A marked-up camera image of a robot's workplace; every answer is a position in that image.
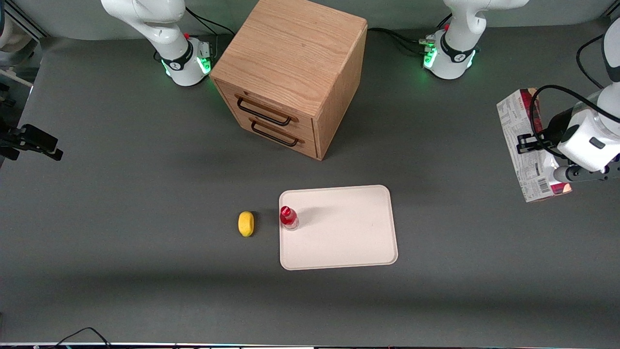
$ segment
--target green indicator light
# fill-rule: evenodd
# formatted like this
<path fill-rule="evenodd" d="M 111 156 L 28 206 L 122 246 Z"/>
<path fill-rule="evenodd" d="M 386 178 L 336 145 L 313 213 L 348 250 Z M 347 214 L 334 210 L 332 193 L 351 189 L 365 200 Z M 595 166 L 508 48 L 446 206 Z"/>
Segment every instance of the green indicator light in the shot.
<path fill-rule="evenodd" d="M 467 63 L 467 67 L 471 66 L 471 63 L 474 61 L 474 56 L 476 55 L 476 50 L 471 53 L 471 57 L 469 58 L 469 63 Z"/>
<path fill-rule="evenodd" d="M 211 71 L 211 60 L 209 58 L 196 57 L 196 61 L 204 74 L 208 74 Z"/>
<path fill-rule="evenodd" d="M 424 66 L 426 66 L 427 68 L 432 67 L 433 63 L 435 62 L 435 57 L 437 57 L 437 49 L 433 48 L 431 52 L 427 53 L 427 57 L 424 58 Z"/>
<path fill-rule="evenodd" d="M 168 71 L 168 67 L 166 66 L 166 64 L 164 63 L 164 60 L 161 60 L 161 65 L 164 66 L 164 69 L 166 70 L 166 75 L 170 76 L 170 71 Z"/>

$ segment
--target wooden cabinet top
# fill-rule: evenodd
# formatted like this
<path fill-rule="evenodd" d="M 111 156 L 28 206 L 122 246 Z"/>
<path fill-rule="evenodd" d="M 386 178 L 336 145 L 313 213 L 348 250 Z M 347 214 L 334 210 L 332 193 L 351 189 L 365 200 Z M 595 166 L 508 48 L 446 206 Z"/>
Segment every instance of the wooden cabinet top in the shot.
<path fill-rule="evenodd" d="M 314 117 L 366 29 L 311 1 L 260 0 L 211 77 Z"/>

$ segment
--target gray table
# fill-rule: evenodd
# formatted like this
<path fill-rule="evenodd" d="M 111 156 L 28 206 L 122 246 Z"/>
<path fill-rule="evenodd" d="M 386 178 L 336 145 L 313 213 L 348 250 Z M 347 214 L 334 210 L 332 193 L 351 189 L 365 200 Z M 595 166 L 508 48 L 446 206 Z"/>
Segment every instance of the gray table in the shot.
<path fill-rule="evenodd" d="M 522 87 L 592 93 L 574 54 L 602 31 L 489 29 L 457 81 L 370 33 L 323 162 L 242 130 L 211 81 L 173 84 L 144 40 L 48 42 L 23 121 L 65 156 L 0 171 L 2 339 L 618 347 L 618 182 L 526 204 L 495 110 Z M 542 99 L 546 117 L 574 103 Z M 280 193 L 362 184 L 392 190 L 396 263 L 284 270 Z"/>

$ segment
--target white tray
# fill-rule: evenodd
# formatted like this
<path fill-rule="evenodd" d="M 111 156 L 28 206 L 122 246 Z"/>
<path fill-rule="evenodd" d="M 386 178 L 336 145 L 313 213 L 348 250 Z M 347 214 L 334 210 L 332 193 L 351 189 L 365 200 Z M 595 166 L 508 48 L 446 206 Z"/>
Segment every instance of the white tray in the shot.
<path fill-rule="evenodd" d="M 389 265 L 398 258 L 392 202 L 385 186 L 285 191 L 280 207 L 299 227 L 280 223 L 280 264 L 287 270 Z"/>

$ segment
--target wooden drawer cabinet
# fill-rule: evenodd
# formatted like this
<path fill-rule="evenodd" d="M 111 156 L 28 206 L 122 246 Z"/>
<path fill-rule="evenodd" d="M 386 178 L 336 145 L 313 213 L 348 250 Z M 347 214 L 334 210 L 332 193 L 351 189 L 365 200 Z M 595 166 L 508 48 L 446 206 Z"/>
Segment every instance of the wooden drawer cabinet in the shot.
<path fill-rule="evenodd" d="M 260 0 L 211 79 L 239 125 L 322 160 L 360 84 L 366 20 Z"/>

